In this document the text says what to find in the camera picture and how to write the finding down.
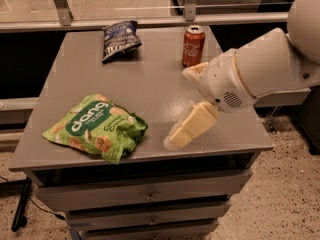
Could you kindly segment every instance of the chip bag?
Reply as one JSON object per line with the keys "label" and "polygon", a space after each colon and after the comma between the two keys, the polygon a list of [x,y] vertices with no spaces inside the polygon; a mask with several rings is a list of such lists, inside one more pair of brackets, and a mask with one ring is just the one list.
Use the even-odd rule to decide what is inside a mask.
{"label": "chip bag", "polygon": [[137,21],[129,20],[102,28],[104,32],[103,64],[117,55],[130,53],[142,45],[136,35],[137,25]]}
{"label": "chip bag", "polygon": [[147,129],[146,122],[100,94],[86,96],[43,137],[118,164],[131,152]]}

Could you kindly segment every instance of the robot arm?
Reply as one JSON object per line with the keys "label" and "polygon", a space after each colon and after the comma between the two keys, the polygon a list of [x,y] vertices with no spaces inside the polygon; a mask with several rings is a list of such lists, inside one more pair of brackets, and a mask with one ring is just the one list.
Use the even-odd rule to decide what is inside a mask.
{"label": "robot arm", "polygon": [[198,84],[205,102],[180,118],[165,147],[187,145],[216,123],[217,111],[234,112],[277,91],[320,84],[318,8],[320,0],[295,0],[288,14],[288,34],[277,28],[209,63],[186,68],[183,75]]}

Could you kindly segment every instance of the terrazzo floor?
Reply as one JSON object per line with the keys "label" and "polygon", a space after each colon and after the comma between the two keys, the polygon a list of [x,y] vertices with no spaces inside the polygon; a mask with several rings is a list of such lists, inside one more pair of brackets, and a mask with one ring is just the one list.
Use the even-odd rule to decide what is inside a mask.
{"label": "terrazzo floor", "polygon": [[[232,206],[219,218],[217,229],[205,237],[167,240],[320,239],[320,156],[309,154],[308,141],[292,116],[278,115],[274,126],[277,133],[269,133],[274,149],[262,152],[255,160],[253,176],[239,194],[232,196]],[[21,173],[6,169],[14,147],[14,142],[1,145],[0,175],[9,180],[23,178]],[[31,202],[25,212],[28,224],[12,232],[18,198],[14,191],[0,194],[0,239],[71,239],[64,221],[40,211]],[[33,195],[31,198],[48,209]]]}

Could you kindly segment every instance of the soda can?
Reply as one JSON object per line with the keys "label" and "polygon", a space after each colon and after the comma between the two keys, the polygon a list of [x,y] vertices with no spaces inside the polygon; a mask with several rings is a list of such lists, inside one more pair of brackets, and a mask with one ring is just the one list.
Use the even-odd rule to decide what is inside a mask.
{"label": "soda can", "polygon": [[206,34],[199,25],[191,25],[184,34],[182,65],[191,67],[201,62]]}

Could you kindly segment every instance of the can lid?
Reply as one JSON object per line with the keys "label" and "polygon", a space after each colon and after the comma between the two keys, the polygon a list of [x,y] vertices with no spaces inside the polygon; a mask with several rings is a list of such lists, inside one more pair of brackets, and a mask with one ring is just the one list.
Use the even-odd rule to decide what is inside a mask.
{"label": "can lid", "polygon": [[190,25],[187,31],[191,34],[201,34],[204,32],[200,25]]}

